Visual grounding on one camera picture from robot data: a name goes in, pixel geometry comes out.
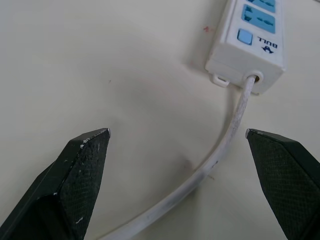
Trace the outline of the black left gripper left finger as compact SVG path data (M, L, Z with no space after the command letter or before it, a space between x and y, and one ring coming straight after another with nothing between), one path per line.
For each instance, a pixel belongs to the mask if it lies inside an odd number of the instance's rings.
M0 240L84 240L110 137L101 128L71 139L0 226Z

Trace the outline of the white power strip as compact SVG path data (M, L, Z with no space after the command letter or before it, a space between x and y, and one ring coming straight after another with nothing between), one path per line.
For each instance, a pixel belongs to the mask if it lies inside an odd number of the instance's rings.
M251 92L266 92L286 70L284 0L227 0L205 70L226 87L242 87L255 76Z

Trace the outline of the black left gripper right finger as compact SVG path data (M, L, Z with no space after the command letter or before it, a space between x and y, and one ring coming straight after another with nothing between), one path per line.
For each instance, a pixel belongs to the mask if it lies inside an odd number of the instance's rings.
M299 142L246 131L263 194L287 240L320 240L320 162Z

